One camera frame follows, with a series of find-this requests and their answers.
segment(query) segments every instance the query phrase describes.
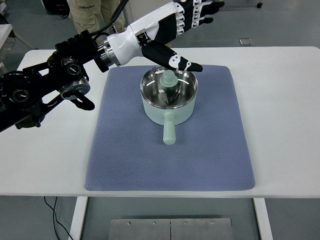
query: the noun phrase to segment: table leg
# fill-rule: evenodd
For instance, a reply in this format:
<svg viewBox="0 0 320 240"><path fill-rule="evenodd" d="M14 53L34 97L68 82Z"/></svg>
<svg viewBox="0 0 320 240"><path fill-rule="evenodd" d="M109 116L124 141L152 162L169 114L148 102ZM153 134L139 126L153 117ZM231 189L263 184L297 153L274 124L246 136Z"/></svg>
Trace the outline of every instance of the table leg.
<svg viewBox="0 0 320 240"><path fill-rule="evenodd" d="M70 236L73 240L80 240L83 223L86 215L88 197L87 196L78 196L76 198L76 204L74 208Z"/></svg>
<svg viewBox="0 0 320 240"><path fill-rule="evenodd" d="M254 198L253 203L261 240L273 240L265 199Z"/></svg>

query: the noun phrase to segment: white robotic arm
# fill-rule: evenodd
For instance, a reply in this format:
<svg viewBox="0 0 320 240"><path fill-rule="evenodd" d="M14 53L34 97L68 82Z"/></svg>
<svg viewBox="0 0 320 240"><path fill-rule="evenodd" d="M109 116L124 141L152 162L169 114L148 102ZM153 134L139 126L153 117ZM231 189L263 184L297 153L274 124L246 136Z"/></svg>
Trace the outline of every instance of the white robotic arm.
<svg viewBox="0 0 320 240"><path fill-rule="evenodd" d="M203 23L211 23L223 1L175 0L130 24L125 32L112 34L98 47L103 62L123 66L134 57L146 57L167 67L200 72L202 67L192 63L165 44L185 31Z"/></svg>

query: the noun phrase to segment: textured blue mat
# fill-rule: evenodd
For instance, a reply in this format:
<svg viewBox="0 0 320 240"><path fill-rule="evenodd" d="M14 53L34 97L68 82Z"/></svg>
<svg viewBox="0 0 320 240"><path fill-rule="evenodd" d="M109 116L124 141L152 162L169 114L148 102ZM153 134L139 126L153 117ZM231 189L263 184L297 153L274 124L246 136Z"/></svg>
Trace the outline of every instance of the textured blue mat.
<svg viewBox="0 0 320 240"><path fill-rule="evenodd" d="M225 66L194 73L194 112L163 143L145 114L140 82L151 66L112 68L87 166L89 191L239 191L255 186L233 79Z"/></svg>

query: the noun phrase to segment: mint green saucepan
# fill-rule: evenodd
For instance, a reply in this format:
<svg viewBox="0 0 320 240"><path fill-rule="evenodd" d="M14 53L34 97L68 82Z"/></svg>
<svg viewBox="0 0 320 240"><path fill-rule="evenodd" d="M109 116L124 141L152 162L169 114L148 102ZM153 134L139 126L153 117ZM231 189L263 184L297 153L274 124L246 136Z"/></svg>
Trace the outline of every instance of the mint green saucepan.
<svg viewBox="0 0 320 240"><path fill-rule="evenodd" d="M174 144L175 125L186 121L194 111L198 89L195 75L156 66L143 76L140 89L146 115L163 125L163 142Z"/></svg>

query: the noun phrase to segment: person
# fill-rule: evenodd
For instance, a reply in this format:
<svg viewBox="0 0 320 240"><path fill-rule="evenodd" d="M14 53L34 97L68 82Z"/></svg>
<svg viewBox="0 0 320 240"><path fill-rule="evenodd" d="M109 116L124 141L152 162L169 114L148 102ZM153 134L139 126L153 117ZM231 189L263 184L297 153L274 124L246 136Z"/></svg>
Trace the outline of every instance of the person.
<svg viewBox="0 0 320 240"><path fill-rule="evenodd" d="M112 15L120 4L120 0L67 0L70 8L69 18L73 20L78 33L88 30L90 33L98 31L102 16L105 24L109 24ZM118 33L125 31L125 16L123 12L114 22L115 30Z"/></svg>

